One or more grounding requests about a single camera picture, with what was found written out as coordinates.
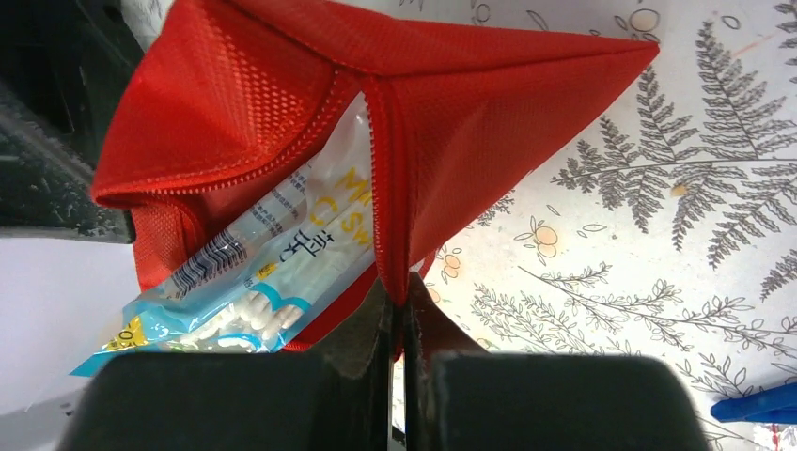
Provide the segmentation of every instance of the black object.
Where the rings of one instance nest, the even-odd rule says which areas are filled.
[[[143,52],[119,0],[0,2],[0,236],[131,242],[88,186]]]
[[[664,365],[473,351],[416,274],[410,291],[397,310],[377,283],[301,354],[121,356],[89,385],[59,449],[383,451],[403,331],[409,450],[708,450]]]

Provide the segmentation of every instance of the cotton swab package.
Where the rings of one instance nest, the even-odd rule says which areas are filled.
[[[122,352],[280,350],[374,261],[364,98],[323,150],[159,286],[122,310],[121,332],[72,375]]]

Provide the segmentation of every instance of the leaf pattern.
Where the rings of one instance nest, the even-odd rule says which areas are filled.
[[[697,421],[699,421],[700,426],[703,427],[703,434],[709,442],[711,449],[715,451],[723,451],[725,449],[723,443],[728,442],[733,442],[734,444],[738,443],[742,447],[741,449],[748,449],[751,446],[758,445],[738,432],[729,429],[727,426],[722,426],[718,422],[708,420],[699,414],[697,415]]]
[[[708,211],[714,211],[714,206],[726,204],[725,194],[737,192],[732,181],[747,179],[747,175],[738,167],[708,162],[677,166],[672,176],[676,178],[675,185],[686,192],[679,199],[673,218],[672,241],[680,251],[687,231],[695,228]]]
[[[793,35],[797,33],[797,0],[790,0],[788,3],[779,3],[774,6],[774,9],[781,14],[789,16],[786,22],[779,24],[777,27],[781,30]],[[780,44],[781,49],[794,49],[797,48],[797,36],[789,37]],[[792,57],[786,61],[789,66],[797,66],[797,57]],[[792,83],[797,83],[797,76],[789,79]]]
[[[780,364],[780,363],[773,363],[772,366],[780,369],[781,371],[786,372],[786,374],[788,375],[786,380],[783,381],[784,385],[787,383],[797,382],[797,366]]]
[[[663,207],[662,190],[669,188],[665,180],[668,174],[655,165],[631,165],[642,152],[634,150],[635,144],[628,141],[628,135],[621,133],[610,118],[602,117],[600,127],[605,152],[600,154],[597,148],[580,140],[576,144],[578,158],[568,159],[567,169],[561,169],[552,182],[570,190],[580,189],[584,194],[598,187],[607,210],[627,204],[634,223],[648,233],[649,219]]]
[[[779,233],[778,222],[797,226],[797,219],[784,207],[784,203],[797,206],[797,163],[753,168],[752,172],[767,179],[743,181],[749,191],[739,193],[739,198],[745,202],[731,204],[734,211],[723,213],[730,221],[717,223],[719,230],[714,231],[709,246],[709,262],[714,269],[738,251],[739,244],[750,244],[749,237],[763,238],[764,230]]]
[[[791,249],[775,263],[770,275],[761,282],[761,300],[765,301],[775,291],[795,280],[797,280],[797,250]]]
[[[602,280],[606,280],[609,267],[601,264]],[[679,316],[666,315],[664,312],[674,305],[682,303],[680,290],[663,279],[655,282],[648,295],[596,296],[585,294],[578,288],[578,276],[552,278],[536,275],[520,268],[538,281],[561,291],[566,295],[565,307],[572,309],[573,315],[584,311],[586,324],[616,333],[623,328],[623,323],[632,320],[642,322],[650,331],[651,339],[661,341],[682,351],[689,351],[693,345],[684,340],[683,329],[697,329],[700,332],[714,331],[722,334],[727,343],[739,343],[743,349],[753,347],[757,350],[770,350],[773,355],[786,355],[797,359],[797,349],[784,343],[784,336],[797,337],[797,326],[767,329],[763,319],[754,319],[743,323],[739,312],[752,310],[754,307],[744,298],[714,297],[702,304],[700,311],[683,308]]]
[[[763,387],[745,384],[747,368],[734,368],[729,356],[721,360],[713,353],[707,355],[700,352],[698,355],[702,371],[693,367],[689,359],[684,359],[683,365],[676,364],[679,373],[688,378],[698,392],[729,398],[746,397],[756,389],[763,390]]]
[[[495,219],[495,215],[498,213],[510,214],[511,211],[509,207],[515,203],[515,199],[512,197],[515,190],[510,190],[508,193],[504,194],[497,202],[492,204],[491,207],[487,209],[487,211],[481,213],[476,218],[476,224],[482,227],[489,227],[492,223],[492,220]]]
[[[659,93],[659,82],[652,66],[648,66],[639,76],[639,103],[636,111],[640,116],[642,138],[639,149],[648,160],[656,163],[676,163],[695,156],[699,150],[684,149],[678,153],[673,146],[678,146],[689,137],[698,134],[698,129],[685,128],[692,116],[672,118],[675,104],[665,105],[666,97]]]
[[[757,71],[743,73],[742,61],[717,41],[713,23],[703,23],[698,35],[698,75],[709,96],[703,99],[706,115],[712,119],[703,125],[713,132],[700,135],[709,144],[701,150],[724,160],[758,160],[797,143],[795,124],[772,118],[786,97],[762,103],[767,83],[756,84]]]

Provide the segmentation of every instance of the zipper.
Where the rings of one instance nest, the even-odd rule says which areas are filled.
[[[260,176],[267,174],[277,167],[293,163],[299,156],[302,155],[302,150],[307,148],[308,145],[315,143],[320,136],[328,132],[329,125],[335,124],[336,121],[332,119],[339,117],[341,110],[348,104],[344,102],[347,99],[347,93],[351,91],[350,86],[341,84],[339,82],[340,72],[334,70],[332,74],[332,83],[329,87],[330,95],[324,99],[323,105],[320,107],[319,112],[313,117],[309,125],[299,134],[299,136],[290,143],[290,145],[274,157],[271,161],[263,166],[245,172],[232,179],[225,179],[216,181],[214,183],[207,183],[204,185],[193,186],[191,188],[178,188],[178,189],[155,189],[146,191],[148,194],[156,195],[186,195],[186,194],[203,194],[210,191],[222,190],[229,188],[251,179],[256,179]]]
[[[286,343],[285,346],[282,347],[282,349],[283,350],[289,350],[291,352],[304,352],[306,350],[309,350],[314,344],[315,343],[313,343],[313,344],[304,343],[304,342],[303,343],[299,343],[295,339],[293,339],[293,340],[290,340],[288,343]]]
[[[373,193],[371,205],[374,209],[376,268],[392,302],[396,305],[404,305],[407,297],[409,263],[403,261],[403,256],[409,255],[407,247],[409,246],[410,215],[407,205],[409,173],[403,134],[395,132],[395,128],[401,124],[385,109],[386,103],[383,97],[392,95],[392,91],[389,88],[380,88],[378,79],[373,76],[363,80],[362,85],[371,138]],[[377,156],[376,149],[381,150],[379,156]],[[384,205],[391,210],[383,211]]]

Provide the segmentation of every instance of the blue object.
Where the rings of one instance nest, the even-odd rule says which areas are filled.
[[[711,416],[723,423],[747,421],[797,425],[797,383],[720,401],[711,407]]]

